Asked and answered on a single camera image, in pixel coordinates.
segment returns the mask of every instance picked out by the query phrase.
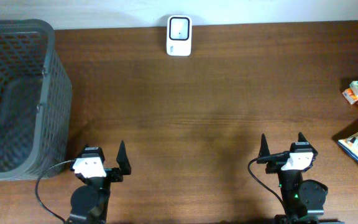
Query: basket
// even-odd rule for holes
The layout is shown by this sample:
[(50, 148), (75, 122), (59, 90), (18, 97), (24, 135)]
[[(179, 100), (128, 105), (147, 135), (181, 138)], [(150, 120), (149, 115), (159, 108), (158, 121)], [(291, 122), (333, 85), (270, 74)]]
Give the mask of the basket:
[(65, 158), (72, 90), (54, 45), (44, 21), (0, 21), (0, 180), (36, 179)]

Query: wooden table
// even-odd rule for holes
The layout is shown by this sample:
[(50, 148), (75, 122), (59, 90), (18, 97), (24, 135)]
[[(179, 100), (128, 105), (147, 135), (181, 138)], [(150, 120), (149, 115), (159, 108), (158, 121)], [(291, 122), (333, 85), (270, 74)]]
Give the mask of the wooden table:
[[(108, 223), (215, 223), (272, 218), (278, 200), (247, 171), (265, 133), (272, 152), (302, 131), (318, 150), (304, 174), (329, 187), (324, 218), (358, 223), (358, 164), (334, 139), (358, 131), (340, 89), (358, 79), (358, 22), (193, 28), (189, 57), (169, 57), (165, 28), (56, 31), (73, 84), (68, 157), (123, 139), (132, 175), (112, 185)], [(252, 166), (278, 191), (276, 175)], [(59, 223), (34, 181), (0, 182), (0, 223)], [(40, 196), (67, 218), (82, 183), (66, 171)]]

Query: perforated bin wall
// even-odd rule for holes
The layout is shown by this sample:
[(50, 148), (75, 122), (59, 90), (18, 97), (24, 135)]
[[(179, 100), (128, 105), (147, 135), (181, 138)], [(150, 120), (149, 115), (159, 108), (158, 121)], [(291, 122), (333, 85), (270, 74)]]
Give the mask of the perforated bin wall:
[(0, 180), (64, 160), (72, 93), (54, 41), (44, 21), (0, 21)]

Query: wire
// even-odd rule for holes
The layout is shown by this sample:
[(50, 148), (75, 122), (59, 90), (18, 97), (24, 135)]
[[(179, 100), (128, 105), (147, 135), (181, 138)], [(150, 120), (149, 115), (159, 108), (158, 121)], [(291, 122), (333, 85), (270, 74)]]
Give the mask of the wire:
[(60, 215), (57, 215), (56, 213), (54, 213), (53, 211), (49, 210), (49, 208), (47, 208), (44, 203), (42, 203), (39, 195), (38, 195), (38, 185), (40, 184), (40, 180), (42, 179), (42, 177), (51, 169), (55, 168), (55, 167), (58, 167), (58, 166), (61, 166), (61, 165), (64, 165), (64, 164), (67, 164), (67, 163), (70, 163), (70, 162), (74, 162), (75, 160), (69, 160), (69, 161), (64, 161), (64, 162), (60, 162), (58, 164), (55, 164), (51, 167), (49, 167), (48, 169), (42, 171), (42, 173), (39, 175), (38, 179), (37, 179), (37, 183), (35, 184), (35, 197), (37, 198), (37, 201), (40, 203), (41, 207), (43, 209), (45, 209), (49, 214), (53, 215), (54, 217), (60, 219), (63, 223), (66, 223), (65, 219), (62, 218)]
[(280, 196), (278, 196), (278, 194), (276, 192), (274, 192), (272, 189), (270, 189), (269, 187), (267, 187), (262, 181), (260, 181), (251, 171), (251, 164), (255, 161), (257, 161), (258, 159), (263, 159), (263, 157), (260, 157), (260, 158), (255, 158), (253, 160), (251, 160), (249, 163), (248, 163), (248, 172), (249, 174), (256, 180), (256, 182), (258, 182), (260, 185), (262, 185), (264, 188), (266, 188), (266, 190), (268, 190), (270, 193), (274, 194), (274, 196), (276, 196), (276, 198), (280, 201), (281, 203), (281, 206), (283, 207), (284, 209), (284, 212), (285, 212), (285, 215), (287, 216), (287, 219), (289, 220), (289, 217), (288, 217), (288, 214), (287, 214), (287, 210), (285, 209), (285, 206), (284, 206), (284, 202), (283, 200), (280, 198)]

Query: white backdrop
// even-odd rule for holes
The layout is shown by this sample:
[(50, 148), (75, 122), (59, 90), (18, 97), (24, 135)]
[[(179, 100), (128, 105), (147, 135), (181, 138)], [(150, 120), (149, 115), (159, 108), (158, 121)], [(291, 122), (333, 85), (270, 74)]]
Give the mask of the white backdrop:
[(0, 19), (43, 19), (55, 29), (358, 20), (358, 0), (0, 0)]

